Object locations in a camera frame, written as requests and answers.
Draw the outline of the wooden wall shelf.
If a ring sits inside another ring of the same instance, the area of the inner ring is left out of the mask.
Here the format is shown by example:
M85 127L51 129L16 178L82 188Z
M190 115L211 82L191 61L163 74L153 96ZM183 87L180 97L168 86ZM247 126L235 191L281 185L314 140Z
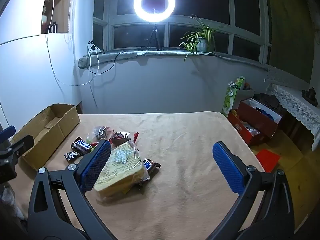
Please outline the wooden wall shelf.
M71 0L44 0L41 34L68 33Z

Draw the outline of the large Snickers bar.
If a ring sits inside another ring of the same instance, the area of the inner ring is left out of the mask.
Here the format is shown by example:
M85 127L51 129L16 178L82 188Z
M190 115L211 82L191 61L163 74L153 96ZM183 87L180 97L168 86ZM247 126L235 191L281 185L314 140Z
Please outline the large Snickers bar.
M90 153L92 148L93 147L90 144L82 140L80 137L77 137L71 144L71 149L81 155Z

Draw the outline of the black patterned candy packet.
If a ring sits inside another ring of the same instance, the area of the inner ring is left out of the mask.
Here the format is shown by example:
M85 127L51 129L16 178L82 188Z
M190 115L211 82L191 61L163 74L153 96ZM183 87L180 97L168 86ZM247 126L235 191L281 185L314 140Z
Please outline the black patterned candy packet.
M81 154L79 154L78 152L75 152L75 151L68 152L64 155L65 159L68 162L74 161L74 160L78 159L80 156L81 156Z

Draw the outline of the clear dark dates packet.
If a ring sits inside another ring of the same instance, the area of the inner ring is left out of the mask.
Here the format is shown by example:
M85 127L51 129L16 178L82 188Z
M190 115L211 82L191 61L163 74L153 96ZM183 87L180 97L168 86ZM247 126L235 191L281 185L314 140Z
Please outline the clear dark dates packet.
M109 140L114 133L114 129L108 126L96 126L92 131L92 140L100 141L102 139Z

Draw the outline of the red paper sheet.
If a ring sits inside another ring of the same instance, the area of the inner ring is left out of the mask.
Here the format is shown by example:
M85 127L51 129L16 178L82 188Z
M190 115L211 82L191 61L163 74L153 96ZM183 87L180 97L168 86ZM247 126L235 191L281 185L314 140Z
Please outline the red paper sheet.
M260 150L257 153L256 157L267 173L271 173L276 168L280 159L279 155L267 149Z

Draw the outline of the potted spider plant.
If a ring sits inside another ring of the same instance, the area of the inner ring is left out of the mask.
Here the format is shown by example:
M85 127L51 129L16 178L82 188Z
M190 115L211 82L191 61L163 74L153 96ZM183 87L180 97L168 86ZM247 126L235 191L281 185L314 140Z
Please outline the potted spider plant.
M209 24L205 24L204 21L196 15L192 15L190 18L197 22L197 30L186 32L182 37L182 40L185 41L182 41L180 46L183 46L188 52L184 56L184 61L191 55L215 52L215 33L223 28L223 26L211 28Z

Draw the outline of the white power strip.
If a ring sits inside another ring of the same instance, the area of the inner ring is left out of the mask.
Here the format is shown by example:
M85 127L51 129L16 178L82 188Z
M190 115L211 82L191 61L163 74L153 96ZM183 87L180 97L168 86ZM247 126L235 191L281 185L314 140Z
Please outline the white power strip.
M101 50L93 43L88 43L88 54L99 54L101 53Z

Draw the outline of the brown cardboard box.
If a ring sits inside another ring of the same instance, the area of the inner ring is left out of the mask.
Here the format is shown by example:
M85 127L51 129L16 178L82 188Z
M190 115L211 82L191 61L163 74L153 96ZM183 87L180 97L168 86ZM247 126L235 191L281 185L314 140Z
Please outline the brown cardboard box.
M31 135L34 145L22 155L33 169L43 167L59 145L80 123L74 105L55 103L42 110L28 121L12 138L15 143Z

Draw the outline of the white lace cloth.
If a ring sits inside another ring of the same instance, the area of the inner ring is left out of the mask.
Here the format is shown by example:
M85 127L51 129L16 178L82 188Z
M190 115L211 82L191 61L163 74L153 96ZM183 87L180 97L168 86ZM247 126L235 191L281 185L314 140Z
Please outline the white lace cloth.
M300 121L313 135L311 150L319 148L319 108L307 102L299 90L271 83L268 92L275 95L280 105Z

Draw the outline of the green carton box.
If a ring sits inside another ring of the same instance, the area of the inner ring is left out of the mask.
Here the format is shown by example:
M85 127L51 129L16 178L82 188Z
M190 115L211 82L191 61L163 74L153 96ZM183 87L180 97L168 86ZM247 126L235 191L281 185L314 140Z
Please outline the green carton box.
M246 78L244 76L239 76L236 78L235 81L232 81L228 84L222 111L221 111L221 113L225 117L228 116L229 111L232 109L235 103L237 94L239 92L244 91L245 83L246 83Z

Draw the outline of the small Snickers bar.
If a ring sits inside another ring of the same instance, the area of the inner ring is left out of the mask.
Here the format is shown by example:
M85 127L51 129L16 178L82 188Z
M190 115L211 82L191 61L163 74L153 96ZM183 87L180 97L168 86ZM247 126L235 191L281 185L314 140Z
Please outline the small Snickers bar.
M149 175L152 174L156 169L161 168L161 164L148 158L143 160L143 164Z

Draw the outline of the red storage box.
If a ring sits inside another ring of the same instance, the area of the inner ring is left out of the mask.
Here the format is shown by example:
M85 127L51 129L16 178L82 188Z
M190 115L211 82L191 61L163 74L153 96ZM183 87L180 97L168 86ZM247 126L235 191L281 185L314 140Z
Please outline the red storage box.
M282 116L259 101L249 98L240 101L237 109L229 111L227 119L244 142L253 146L274 136Z

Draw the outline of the packaged sliced bread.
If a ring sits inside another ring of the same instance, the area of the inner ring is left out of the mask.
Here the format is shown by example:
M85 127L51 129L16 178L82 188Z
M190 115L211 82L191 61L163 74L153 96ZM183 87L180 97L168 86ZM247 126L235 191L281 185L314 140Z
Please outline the packaged sliced bread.
M105 198L127 192L132 186L149 179L138 148L129 140L111 150L94 189L99 197Z

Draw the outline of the red dried plum packet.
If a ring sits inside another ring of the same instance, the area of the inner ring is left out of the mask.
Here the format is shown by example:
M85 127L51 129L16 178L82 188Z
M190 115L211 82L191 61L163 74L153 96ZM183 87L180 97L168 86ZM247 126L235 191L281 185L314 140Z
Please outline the red dried plum packet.
M110 143L113 147L117 147L130 140L131 138L129 132L114 132L110 137Z

